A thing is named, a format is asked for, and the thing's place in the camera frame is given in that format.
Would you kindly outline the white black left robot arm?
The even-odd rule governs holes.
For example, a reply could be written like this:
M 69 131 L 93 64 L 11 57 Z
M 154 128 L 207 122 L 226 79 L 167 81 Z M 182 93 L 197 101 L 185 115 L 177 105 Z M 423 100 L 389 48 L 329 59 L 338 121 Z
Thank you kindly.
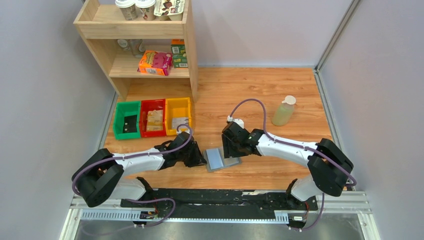
M 146 171 L 159 171 L 182 162 L 192 168 L 206 165 L 198 143 L 188 132 L 179 133 L 148 150 L 131 153 L 111 153 L 102 148 L 95 152 L 71 177 L 72 190 L 82 197 L 90 208 L 103 204 L 109 198 L 129 196 L 140 207 L 148 207 L 153 194 L 141 180 L 125 177 Z

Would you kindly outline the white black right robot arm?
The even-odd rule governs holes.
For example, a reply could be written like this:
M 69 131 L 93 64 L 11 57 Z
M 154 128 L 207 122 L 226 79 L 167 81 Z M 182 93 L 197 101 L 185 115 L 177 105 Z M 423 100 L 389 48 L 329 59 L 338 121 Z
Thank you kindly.
M 319 194 L 339 197 L 354 168 L 347 156 L 327 138 L 320 142 L 296 141 L 262 129 L 248 131 L 235 121 L 227 123 L 221 138 L 225 158 L 276 157 L 308 168 L 308 176 L 293 180 L 286 189 L 286 205 L 294 210 Z

